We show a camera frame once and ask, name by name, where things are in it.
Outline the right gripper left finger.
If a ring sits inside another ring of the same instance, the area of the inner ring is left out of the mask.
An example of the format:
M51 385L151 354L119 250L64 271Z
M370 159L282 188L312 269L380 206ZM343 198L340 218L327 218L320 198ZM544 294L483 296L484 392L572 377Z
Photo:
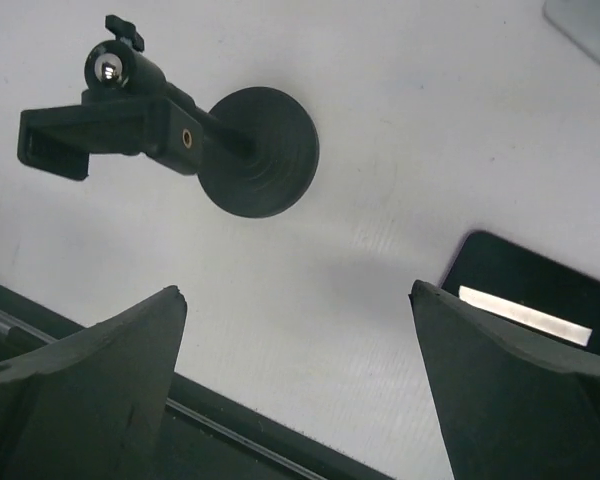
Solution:
M146 479L186 322L169 286L0 362L0 479Z

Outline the black round-base phone stand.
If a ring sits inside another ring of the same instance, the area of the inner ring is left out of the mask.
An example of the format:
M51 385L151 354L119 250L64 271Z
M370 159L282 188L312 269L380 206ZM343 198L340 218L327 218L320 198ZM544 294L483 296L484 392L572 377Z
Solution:
M320 146L297 100L249 87L204 111L145 56L133 23L108 15L105 27L113 37L86 57L80 102L22 111L22 164L83 181L94 155L144 155L197 177L215 205L244 218L280 214L306 193Z

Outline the silver folding phone stand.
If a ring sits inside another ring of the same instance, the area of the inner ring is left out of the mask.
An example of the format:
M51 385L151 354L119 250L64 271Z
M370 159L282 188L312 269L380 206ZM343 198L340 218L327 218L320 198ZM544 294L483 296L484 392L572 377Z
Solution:
M546 0L546 20L600 65L600 0Z

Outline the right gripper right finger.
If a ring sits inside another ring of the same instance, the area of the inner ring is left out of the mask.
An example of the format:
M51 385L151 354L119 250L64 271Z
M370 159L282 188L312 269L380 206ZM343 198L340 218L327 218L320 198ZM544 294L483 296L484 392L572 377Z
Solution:
M600 356L417 280L410 293L456 479L600 479Z

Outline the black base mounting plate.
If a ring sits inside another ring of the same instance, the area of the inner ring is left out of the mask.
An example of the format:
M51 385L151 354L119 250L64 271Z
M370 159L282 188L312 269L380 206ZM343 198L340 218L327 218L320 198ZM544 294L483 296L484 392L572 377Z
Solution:
M152 479L381 479L383 473L179 374Z

